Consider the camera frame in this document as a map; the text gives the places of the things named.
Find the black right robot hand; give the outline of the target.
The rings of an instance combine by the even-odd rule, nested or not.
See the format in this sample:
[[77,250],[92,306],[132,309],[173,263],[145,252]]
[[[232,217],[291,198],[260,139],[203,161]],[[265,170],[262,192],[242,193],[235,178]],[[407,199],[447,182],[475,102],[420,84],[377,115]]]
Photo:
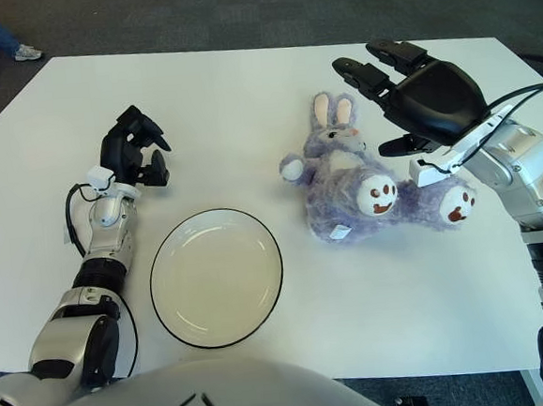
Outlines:
[[451,146],[489,115],[480,87],[461,68],[431,57],[410,42],[374,39],[367,51],[404,76],[398,84],[371,64],[340,57],[332,68],[387,120],[403,128],[400,138],[378,146],[383,157],[432,153]]

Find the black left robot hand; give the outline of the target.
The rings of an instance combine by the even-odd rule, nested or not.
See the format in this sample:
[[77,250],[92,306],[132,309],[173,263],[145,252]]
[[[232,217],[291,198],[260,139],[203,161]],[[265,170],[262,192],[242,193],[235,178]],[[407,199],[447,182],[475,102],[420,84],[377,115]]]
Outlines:
[[163,130],[137,107],[130,105],[116,119],[100,148],[100,166],[114,173],[115,181],[148,187],[168,185],[170,173],[160,151],[171,152]]

